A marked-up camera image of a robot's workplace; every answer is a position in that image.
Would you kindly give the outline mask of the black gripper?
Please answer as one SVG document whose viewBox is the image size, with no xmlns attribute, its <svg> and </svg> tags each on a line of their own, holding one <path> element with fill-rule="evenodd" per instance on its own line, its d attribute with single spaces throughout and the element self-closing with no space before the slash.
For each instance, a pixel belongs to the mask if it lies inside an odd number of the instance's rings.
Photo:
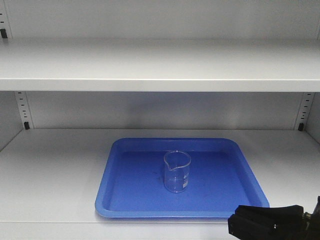
<svg viewBox="0 0 320 240">
<path fill-rule="evenodd" d="M 313 213 L 300 205 L 255 207 L 239 205 L 227 220 L 228 233 L 240 240 L 318 240 L 320 200 Z"/>
</svg>

